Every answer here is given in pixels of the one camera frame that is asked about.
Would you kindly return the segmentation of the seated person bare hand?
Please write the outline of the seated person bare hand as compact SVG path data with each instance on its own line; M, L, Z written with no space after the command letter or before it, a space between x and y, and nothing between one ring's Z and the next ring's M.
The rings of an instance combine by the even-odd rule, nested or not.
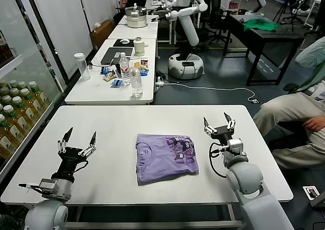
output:
M303 127L318 132L325 127L325 116L312 117L303 123Z

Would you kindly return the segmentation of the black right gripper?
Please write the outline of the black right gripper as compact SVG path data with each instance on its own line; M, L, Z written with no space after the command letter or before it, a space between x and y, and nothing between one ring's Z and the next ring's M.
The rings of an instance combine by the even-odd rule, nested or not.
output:
M230 115L224 112L224 116L227 120L227 125L213 128L207 121L205 117L204 119L204 131L206 134L211 136L212 139L218 141L228 141L232 139L232 135L234 134L234 128L236 124L236 120L232 119Z

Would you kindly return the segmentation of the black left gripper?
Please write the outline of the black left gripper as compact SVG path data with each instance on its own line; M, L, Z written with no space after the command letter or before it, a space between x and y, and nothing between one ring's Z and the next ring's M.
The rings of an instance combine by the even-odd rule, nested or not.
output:
M73 127L64 134L61 140L57 141L58 155L62 161L57 172L51 175L51 179L75 181L74 173L88 165L88 160L85 156L90 156L96 150L96 131L93 133L86 149L66 147L72 131Z

